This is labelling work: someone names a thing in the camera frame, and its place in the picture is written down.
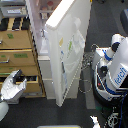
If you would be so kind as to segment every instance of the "white door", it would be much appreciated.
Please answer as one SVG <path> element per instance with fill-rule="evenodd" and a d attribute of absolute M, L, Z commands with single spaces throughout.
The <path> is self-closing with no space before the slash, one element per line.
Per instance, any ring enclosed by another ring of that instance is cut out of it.
<path fill-rule="evenodd" d="M 46 22 L 56 103 L 64 99 L 81 66 L 90 19 L 90 0 L 62 0 Z"/>

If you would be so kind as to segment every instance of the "wooden drawer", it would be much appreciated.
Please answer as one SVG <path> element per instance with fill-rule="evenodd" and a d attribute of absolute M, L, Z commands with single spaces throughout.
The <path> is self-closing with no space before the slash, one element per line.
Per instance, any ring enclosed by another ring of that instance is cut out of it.
<path fill-rule="evenodd" d="M 41 88 L 39 86 L 39 79 L 38 76 L 36 76 L 36 79 L 33 81 L 27 81 L 27 86 L 26 86 L 26 90 L 24 91 L 24 93 L 36 93 L 36 92 L 40 92 Z"/>
<path fill-rule="evenodd" d="M 31 48 L 27 30 L 0 32 L 0 41 L 0 49 Z"/>
<path fill-rule="evenodd" d="M 34 66 L 24 66 L 24 67 L 0 67 L 0 77 L 8 76 L 12 71 L 17 71 L 21 69 L 25 76 L 38 75 L 37 67 Z"/>
<path fill-rule="evenodd" d="M 32 49 L 0 50 L 0 67 L 30 65 L 35 65 Z"/>

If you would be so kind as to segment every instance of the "drawer handle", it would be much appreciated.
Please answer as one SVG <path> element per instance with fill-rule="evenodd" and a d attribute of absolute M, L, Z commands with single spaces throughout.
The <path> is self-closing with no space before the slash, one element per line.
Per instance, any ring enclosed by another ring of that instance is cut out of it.
<path fill-rule="evenodd" d="M 8 62 L 9 62 L 9 59 L 7 59 L 7 61 L 1 61 L 0 64 L 8 63 Z"/>

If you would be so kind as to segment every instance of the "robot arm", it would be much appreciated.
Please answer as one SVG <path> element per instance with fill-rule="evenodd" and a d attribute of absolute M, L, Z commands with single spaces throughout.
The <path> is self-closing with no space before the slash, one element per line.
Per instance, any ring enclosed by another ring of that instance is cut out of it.
<path fill-rule="evenodd" d="M 9 106 L 7 102 L 17 102 L 26 89 L 27 79 L 20 85 L 16 85 L 16 78 L 22 74 L 21 70 L 13 71 L 4 81 L 0 97 L 0 121 L 7 114 Z"/>

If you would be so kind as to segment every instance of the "label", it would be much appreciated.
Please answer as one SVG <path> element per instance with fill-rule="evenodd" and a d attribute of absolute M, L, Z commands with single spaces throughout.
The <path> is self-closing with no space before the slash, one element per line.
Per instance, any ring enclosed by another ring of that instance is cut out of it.
<path fill-rule="evenodd" d="M 7 10 L 7 12 L 9 14 L 20 14 L 21 13 L 21 10 L 20 9 L 14 9 L 14 10 Z"/>
<path fill-rule="evenodd" d="M 26 53 L 21 54 L 13 54 L 15 58 L 28 58 L 28 55 Z"/>
<path fill-rule="evenodd" d="M 120 66 L 118 67 L 113 77 L 113 81 L 117 87 L 121 86 L 127 74 L 128 74 L 128 71 L 123 67 L 123 65 L 120 64 Z"/>
<path fill-rule="evenodd" d="M 14 38 L 12 33 L 7 34 L 7 35 L 8 35 L 8 38 L 9 38 L 9 39 L 13 39 L 13 38 Z"/>

